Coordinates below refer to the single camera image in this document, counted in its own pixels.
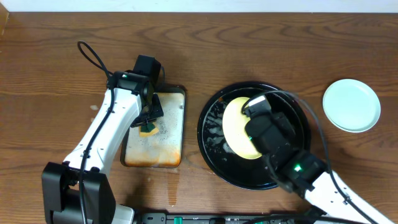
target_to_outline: green led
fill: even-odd
[[[300,167],[300,164],[297,164],[297,165],[294,167],[294,170],[295,170],[296,172],[301,171],[302,169],[301,169],[301,167]]]

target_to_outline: wooden tabletop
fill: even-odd
[[[167,83],[187,89],[182,163],[127,168],[119,153],[110,184],[117,203],[170,213],[302,212],[282,189],[243,190],[203,160],[199,114],[226,85],[264,81],[298,93],[319,115],[333,169],[363,199],[398,222],[398,15],[11,13],[0,41],[0,223],[43,223],[41,173],[78,144],[104,97],[105,75],[80,55],[87,41],[109,70],[155,56]],[[327,86],[368,84],[381,102],[365,133],[334,127],[322,110]],[[313,131],[312,151],[324,158]]]

